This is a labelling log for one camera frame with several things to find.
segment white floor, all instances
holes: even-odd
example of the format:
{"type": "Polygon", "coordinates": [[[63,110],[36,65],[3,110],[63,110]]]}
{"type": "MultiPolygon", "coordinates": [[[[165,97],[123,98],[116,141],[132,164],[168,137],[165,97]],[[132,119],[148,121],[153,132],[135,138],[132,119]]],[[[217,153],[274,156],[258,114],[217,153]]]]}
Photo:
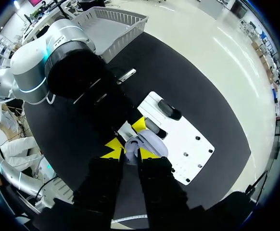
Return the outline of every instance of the white floor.
{"type": "Polygon", "coordinates": [[[236,16],[225,9],[215,20],[198,5],[197,0],[113,0],[109,7],[149,16],[145,32],[182,54],[223,94],[252,152],[231,189],[244,191],[263,173],[270,155],[275,131],[273,95],[260,59],[239,29],[236,16]]]}

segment yellow tape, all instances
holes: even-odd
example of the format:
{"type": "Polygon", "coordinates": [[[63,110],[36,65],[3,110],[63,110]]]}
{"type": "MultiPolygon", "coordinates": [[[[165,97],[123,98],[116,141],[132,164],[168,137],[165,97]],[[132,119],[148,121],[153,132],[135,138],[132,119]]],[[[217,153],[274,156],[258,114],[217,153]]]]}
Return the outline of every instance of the yellow tape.
{"type": "Polygon", "coordinates": [[[136,132],[140,132],[146,129],[144,116],[142,116],[136,123],[132,125],[136,132]]]}
{"type": "Polygon", "coordinates": [[[154,153],[149,152],[148,150],[144,148],[140,148],[141,152],[141,159],[147,159],[147,158],[160,158],[159,156],[156,156],[154,153]]]}
{"type": "Polygon", "coordinates": [[[124,150],[125,150],[125,148],[124,148],[124,146],[121,144],[121,142],[117,139],[117,137],[115,137],[113,140],[111,140],[109,143],[107,143],[105,146],[107,146],[107,147],[109,147],[109,148],[112,148],[112,149],[114,149],[114,150],[116,150],[116,149],[120,149],[121,150],[121,148],[123,148],[124,150]]]}
{"type": "Polygon", "coordinates": [[[112,152],[103,155],[101,158],[113,158],[113,159],[120,159],[120,155],[121,155],[121,148],[113,150],[112,152]]]}

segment white plastic board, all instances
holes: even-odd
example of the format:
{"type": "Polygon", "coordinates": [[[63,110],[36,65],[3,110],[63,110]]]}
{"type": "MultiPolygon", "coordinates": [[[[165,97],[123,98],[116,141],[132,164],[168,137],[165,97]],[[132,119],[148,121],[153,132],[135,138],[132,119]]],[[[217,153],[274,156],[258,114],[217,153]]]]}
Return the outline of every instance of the white plastic board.
{"type": "Polygon", "coordinates": [[[175,170],[173,175],[176,180],[188,185],[203,169],[215,148],[185,117],[179,121],[167,117],[157,105],[160,100],[162,98],[152,91],[138,110],[168,133],[163,142],[175,170]]]}

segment white lab coat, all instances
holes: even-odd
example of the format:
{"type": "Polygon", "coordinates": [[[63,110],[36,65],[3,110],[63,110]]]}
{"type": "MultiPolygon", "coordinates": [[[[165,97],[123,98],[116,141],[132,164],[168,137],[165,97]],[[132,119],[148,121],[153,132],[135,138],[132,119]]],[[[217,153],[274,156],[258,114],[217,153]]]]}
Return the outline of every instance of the white lab coat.
{"type": "Polygon", "coordinates": [[[25,151],[34,147],[38,147],[34,137],[19,138],[0,146],[7,163],[19,171],[23,171],[41,160],[40,153],[26,156],[25,151]]]}

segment black table surface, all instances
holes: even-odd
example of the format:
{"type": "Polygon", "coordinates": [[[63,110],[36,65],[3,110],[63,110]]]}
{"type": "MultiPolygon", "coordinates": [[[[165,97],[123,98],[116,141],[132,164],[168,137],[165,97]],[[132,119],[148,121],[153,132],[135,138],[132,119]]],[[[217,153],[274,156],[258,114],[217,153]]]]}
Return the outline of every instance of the black table surface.
{"type": "MultiPolygon", "coordinates": [[[[187,59],[146,33],[107,66],[117,76],[131,68],[137,70],[123,84],[135,106],[155,91],[211,142],[215,152],[209,161],[188,186],[181,186],[187,192],[190,208],[210,208],[220,201],[239,177],[251,151],[239,121],[217,88],[187,59]]],[[[25,113],[45,157],[59,177],[76,190],[88,173],[89,160],[108,151],[99,142],[94,121],[77,114],[72,102],[61,97],[53,105],[46,101],[39,105],[26,103],[25,113]]],[[[114,219],[142,214],[146,210],[137,167],[124,166],[114,219]]],[[[123,224],[148,227],[147,219],[123,224]]]]}

